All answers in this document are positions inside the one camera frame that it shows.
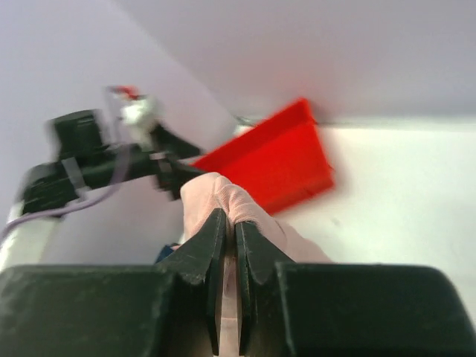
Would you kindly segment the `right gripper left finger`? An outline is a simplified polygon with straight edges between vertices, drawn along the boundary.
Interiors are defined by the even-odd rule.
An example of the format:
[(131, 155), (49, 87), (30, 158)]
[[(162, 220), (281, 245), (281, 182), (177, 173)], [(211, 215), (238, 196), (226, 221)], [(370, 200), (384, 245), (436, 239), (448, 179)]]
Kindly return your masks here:
[(210, 213), (199, 231), (158, 264), (173, 275), (161, 317), (161, 356), (219, 352), (227, 217)]

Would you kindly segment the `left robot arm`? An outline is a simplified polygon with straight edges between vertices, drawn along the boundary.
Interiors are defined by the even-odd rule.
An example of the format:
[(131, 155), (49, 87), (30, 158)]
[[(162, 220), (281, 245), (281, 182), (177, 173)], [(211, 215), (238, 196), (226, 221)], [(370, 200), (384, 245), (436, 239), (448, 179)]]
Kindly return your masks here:
[(124, 182), (153, 176), (177, 200), (181, 186), (202, 174), (184, 162), (202, 151), (164, 125), (153, 125), (152, 146), (143, 149), (120, 138), (106, 143), (97, 115), (87, 109), (49, 121), (57, 152), (25, 176), (1, 234), (2, 270), (39, 263), (67, 215), (109, 199)]

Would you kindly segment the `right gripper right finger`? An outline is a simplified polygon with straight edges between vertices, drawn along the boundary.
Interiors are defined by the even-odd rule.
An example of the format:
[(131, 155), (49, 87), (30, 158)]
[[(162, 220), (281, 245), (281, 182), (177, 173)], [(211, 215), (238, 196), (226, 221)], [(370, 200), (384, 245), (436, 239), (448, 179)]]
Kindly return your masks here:
[(235, 226), (239, 352), (244, 356), (296, 356), (296, 303), (289, 273), (295, 262), (252, 222)]

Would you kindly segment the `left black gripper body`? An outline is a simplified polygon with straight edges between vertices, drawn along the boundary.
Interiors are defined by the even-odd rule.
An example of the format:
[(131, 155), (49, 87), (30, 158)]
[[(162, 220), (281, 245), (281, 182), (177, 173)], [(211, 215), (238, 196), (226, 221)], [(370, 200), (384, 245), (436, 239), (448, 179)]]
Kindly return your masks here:
[(201, 150), (172, 133), (153, 115), (143, 126), (132, 124), (126, 129), (139, 139), (133, 144), (106, 142), (96, 110), (72, 112), (49, 120), (57, 140), (57, 160), (73, 158), (86, 185), (92, 189), (146, 176), (155, 178), (159, 190), (169, 191), (172, 199), (180, 198), (181, 187), (201, 175), (201, 170), (182, 163), (184, 158), (201, 154)]

